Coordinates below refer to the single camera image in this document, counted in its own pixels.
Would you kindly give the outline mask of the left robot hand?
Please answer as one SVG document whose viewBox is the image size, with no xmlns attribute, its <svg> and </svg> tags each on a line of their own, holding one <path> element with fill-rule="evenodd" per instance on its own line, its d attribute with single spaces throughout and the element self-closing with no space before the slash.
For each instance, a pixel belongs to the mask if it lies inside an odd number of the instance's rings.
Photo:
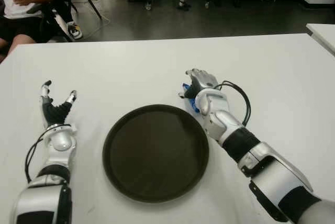
<svg viewBox="0 0 335 224">
<path fill-rule="evenodd" d="M 73 103 L 77 99 L 77 91 L 73 90 L 64 103 L 54 106 L 53 99 L 49 96 L 49 86 L 51 84 L 52 81 L 48 80 L 41 86 L 40 108 L 45 128 L 64 124 Z"/>
</svg>

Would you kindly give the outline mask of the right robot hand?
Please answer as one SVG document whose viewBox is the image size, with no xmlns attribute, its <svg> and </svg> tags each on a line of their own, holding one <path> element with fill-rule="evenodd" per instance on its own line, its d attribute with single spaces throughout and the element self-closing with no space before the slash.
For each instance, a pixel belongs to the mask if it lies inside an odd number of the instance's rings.
<svg viewBox="0 0 335 224">
<path fill-rule="evenodd" d="M 204 70 L 191 69 L 187 70 L 185 74 L 191 78 L 192 83 L 184 92 L 184 98 L 195 98 L 200 91 L 218 85 L 217 79 Z"/>
</svg>

